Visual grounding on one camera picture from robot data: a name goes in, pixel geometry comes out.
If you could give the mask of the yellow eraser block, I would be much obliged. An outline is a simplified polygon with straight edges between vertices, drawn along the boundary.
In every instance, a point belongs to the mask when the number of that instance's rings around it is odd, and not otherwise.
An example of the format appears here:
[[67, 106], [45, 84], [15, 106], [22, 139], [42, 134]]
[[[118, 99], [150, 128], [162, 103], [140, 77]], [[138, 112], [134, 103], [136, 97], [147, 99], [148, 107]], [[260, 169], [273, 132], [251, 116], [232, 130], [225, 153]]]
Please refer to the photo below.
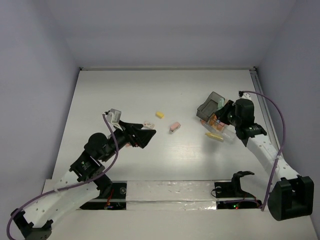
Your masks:
[[155, 116], [156, 116], [157, 118], [163, 119], [165, 115], [164, 115], [162, 112], [157, 111], [157, 112], [155, 113]]

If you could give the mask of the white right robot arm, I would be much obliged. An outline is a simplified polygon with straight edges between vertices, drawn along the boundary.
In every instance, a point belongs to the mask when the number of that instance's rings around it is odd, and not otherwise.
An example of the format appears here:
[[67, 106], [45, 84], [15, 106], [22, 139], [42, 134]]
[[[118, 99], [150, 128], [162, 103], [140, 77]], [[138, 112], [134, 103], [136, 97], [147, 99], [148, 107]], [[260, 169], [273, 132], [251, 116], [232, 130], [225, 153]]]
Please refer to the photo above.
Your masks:
[[255, 122], [254, 103], [250, 99], [229, 100], [215, 112], [217, 120], [232, 125], [238, 139], [257, 158], [269, 175], [261, 209], [268, 208], [272, 217], [283, 221], [313, 212], [314, 182], [301, 176], [275, 149], [265, 129]]

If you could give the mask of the clear plastic container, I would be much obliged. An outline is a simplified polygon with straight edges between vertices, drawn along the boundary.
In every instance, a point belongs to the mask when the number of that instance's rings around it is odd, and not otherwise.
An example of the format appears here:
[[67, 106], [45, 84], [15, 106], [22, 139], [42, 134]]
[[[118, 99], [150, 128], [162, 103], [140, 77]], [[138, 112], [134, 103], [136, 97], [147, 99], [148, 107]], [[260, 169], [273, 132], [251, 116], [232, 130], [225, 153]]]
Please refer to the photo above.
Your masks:
[[204, 120], [200, 120], [200, 123], [206, 129], [206, 133], [211, 132], [211, 133], [218, 134], [218, 135], [222, 136], [224, 139], [223, 143], [231, 144], [234, 142], [234, 140], [236, 138], [236, 134], [233, 131], [229, 130], [227, 125], [225, 126], [223, 132], [220, 132], [220, 131], [213, 129], [211, 126], [208, 125], [208, 122], [206, 122]]

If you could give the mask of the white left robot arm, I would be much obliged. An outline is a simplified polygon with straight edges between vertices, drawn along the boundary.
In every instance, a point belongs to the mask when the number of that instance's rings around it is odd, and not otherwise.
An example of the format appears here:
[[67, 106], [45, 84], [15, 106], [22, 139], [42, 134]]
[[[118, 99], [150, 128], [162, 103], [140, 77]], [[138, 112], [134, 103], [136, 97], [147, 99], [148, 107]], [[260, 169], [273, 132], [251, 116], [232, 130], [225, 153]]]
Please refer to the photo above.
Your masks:
[[110, 158], [116, 160], [120, 149], [127, 144], [145, 148], [155, 134], [156, 130], [145, 129], [143, 124], [123, 121], [110, 136], [94, 133], [53, 189], [14, 210], [9, 221], [15, 223], [26, 240], [48, 239], [65, 215], [92, 199], [110, 196], [113, 182], [106, 175], [109, 169], [104, 162]]

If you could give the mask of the yellow highlighter pen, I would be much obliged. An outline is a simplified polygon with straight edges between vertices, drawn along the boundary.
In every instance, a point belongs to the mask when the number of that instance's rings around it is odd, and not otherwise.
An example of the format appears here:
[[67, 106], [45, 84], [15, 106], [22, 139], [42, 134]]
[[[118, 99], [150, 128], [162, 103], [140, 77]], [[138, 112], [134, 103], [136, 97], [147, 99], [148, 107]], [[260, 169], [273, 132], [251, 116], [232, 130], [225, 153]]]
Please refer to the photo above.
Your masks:
[[213, 140], [219, 141], [219, 142], [224, 142], [224, 138], [222, 136], [220, 136], [219, 134], [216, 133], [212, 133], [212, 132], [206, 132], [205, 135]]

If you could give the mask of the green highlighter pen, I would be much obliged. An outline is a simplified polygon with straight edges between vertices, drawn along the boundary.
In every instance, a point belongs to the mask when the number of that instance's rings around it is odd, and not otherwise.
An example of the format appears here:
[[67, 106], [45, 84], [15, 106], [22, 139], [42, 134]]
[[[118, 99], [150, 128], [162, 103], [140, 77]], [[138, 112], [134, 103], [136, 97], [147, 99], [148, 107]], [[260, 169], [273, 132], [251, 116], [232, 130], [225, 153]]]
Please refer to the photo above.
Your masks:
[[225, 105], [225, 98], [221, 97], [221, 98], [218, 100], [217, 110], [220, 110], [224, 105]]

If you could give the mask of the pink mini stapler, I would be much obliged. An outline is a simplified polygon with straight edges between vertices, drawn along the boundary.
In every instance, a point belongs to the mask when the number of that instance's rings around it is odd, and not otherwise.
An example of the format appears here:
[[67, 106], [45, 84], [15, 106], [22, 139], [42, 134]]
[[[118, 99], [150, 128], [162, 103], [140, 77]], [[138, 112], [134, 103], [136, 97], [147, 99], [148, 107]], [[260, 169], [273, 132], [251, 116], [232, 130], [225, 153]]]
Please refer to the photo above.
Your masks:
[[173, 133], [176, 130], [178, 130], [180, 127], [181, 127], [181, 124], [179, 122], [175, 122], [170, 126], [169, 131]]

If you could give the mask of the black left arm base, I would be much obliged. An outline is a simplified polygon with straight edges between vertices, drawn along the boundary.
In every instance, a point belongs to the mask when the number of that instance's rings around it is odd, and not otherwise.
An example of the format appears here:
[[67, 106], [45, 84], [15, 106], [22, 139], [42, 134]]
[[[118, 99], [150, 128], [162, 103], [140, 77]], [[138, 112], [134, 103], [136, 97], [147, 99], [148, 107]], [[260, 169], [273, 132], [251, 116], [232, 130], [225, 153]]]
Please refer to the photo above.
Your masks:
[[126, 210], [127, 182], [112, 182], [106, 175], [93, 181], [99, 195], [80, 206], [81, 210]]

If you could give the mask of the grey boxed eraser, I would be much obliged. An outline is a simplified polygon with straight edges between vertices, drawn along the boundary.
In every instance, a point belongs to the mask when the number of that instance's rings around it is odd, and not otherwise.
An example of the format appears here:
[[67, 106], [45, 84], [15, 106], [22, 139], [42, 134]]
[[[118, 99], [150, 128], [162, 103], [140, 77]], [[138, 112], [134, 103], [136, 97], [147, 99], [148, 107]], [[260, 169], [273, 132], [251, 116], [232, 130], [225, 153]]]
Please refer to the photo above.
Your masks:
[[154, 127], [155, 127], [155, 124], [152, 123], [152, 122], [149, 122], [149, 121], [145, 121], [143, 123], [143, 127], [146, 128], [146, 129], [149, 129], [149, 130], [153, 130]]

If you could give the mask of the smoky grey plastic container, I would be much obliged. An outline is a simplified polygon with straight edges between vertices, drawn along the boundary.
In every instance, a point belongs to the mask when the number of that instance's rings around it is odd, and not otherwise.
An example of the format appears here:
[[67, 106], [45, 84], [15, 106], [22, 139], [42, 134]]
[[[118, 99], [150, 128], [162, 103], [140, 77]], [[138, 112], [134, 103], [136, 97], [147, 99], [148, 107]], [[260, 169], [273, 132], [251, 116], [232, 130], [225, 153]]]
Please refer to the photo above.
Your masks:
[[218, 111], [217, 106], [220, 98], [224, 98], [224, 97], [214, 91], [211, 92], [211, 94], [207, 97], [205, 102], [197, 108], [196, 116], [201, 120], [208, 122], [212, 114]]

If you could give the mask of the orange highlighter pen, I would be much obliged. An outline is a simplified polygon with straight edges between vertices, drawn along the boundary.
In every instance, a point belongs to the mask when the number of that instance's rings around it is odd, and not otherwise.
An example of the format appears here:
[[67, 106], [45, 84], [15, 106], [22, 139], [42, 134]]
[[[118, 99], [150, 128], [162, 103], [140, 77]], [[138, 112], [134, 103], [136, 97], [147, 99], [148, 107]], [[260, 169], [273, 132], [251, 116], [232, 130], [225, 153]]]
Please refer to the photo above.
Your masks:
[[211, 117], [208, 123], [213, 128], [217, 128], [219, 126], [217, 118], [215, 116]]

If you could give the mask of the blue highlighter pen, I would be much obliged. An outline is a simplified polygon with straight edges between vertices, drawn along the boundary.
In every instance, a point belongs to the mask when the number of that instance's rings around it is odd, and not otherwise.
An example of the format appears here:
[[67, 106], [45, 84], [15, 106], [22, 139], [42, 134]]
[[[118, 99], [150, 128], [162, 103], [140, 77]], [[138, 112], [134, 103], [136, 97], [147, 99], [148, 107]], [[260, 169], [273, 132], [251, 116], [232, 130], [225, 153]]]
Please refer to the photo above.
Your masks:
[[217, 123], [218, 123], [220, 126], [222, 126], [222, 127], [225, 125], [225, 124], [224, 124], [223, 122], [221, 122], [220, 120], [218, 120]]

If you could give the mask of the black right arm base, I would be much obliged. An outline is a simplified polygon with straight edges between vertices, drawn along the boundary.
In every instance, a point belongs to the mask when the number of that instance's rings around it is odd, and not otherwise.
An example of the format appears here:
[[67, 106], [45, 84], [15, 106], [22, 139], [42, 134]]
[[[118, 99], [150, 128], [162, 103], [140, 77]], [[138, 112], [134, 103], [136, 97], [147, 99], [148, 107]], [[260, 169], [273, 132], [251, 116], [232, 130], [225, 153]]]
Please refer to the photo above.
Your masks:
[[252, 171], [238, 171], [231, 180], [218, 180], [210, 195], [216, 199], [217, 209], [260, 209], [262, 201], [241, 187], [241, 178], [254, 175]]

